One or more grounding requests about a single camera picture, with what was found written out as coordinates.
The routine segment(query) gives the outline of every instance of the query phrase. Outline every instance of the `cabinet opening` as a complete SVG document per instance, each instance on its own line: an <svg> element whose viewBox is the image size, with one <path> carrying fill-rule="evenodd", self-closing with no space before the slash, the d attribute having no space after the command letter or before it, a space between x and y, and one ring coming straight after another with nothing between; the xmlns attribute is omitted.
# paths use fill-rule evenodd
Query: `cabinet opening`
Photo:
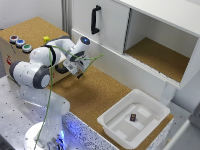
<svg viewBox="0 0 200 150"><path fill-rule="evenodd" d="M198 37L131 10L124 55L180 83Z"/></svg>

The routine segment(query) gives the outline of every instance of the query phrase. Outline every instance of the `cabinet door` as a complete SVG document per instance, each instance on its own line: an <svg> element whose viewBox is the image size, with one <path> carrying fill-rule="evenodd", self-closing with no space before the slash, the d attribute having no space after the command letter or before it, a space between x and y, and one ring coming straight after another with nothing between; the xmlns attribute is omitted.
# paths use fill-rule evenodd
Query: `cabinet door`
<svg viewBox="0 0 200 150"><path fill-rule="evenodd" d="M100 32L91 34L91 14L96 5L96 28ZM123 53L130 9L112 0L74 0L73 29L97 43L120 54Z"/></svg>

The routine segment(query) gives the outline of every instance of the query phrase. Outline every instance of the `yellow object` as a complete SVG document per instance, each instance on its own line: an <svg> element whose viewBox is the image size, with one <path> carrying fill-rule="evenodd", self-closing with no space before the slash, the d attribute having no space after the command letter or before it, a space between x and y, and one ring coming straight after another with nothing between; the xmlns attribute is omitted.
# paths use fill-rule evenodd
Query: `yellow object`
<svg viewBox="0 0 200 150"><path fill-rule="evenodd" d="M44 43L47 43L48 41L50 41L48 36L43 37L43 39L44 39Z"/></svg>

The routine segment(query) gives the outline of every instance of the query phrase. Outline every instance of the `white wall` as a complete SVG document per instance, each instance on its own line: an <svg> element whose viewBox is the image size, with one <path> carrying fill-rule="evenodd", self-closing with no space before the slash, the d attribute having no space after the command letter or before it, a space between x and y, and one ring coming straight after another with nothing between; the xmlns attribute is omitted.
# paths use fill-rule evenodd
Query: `white wall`
<svg viewBox="0 0 200 150"><path fill-rule="evenodd" d="M61 0L0 0L0 29L37 16L62 29Z"/></svg>
<svg viewBox="0 0 200 150"><path fill-rule="evenodd" d="M200 71L190 80L185 87L177 90L173 102L192 112L200 101Z"/></svg>

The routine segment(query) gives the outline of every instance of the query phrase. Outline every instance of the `blue lid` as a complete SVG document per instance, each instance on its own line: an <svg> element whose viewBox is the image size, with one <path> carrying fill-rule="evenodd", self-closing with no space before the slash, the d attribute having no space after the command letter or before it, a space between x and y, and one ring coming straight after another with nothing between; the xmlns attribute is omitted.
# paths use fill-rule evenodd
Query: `blue lid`
<svg viewBox="0 0 200 150"><path fill-rule="evenodd" d="M18 40L17 42L18 43L24 43L24 40Z"/></svg>

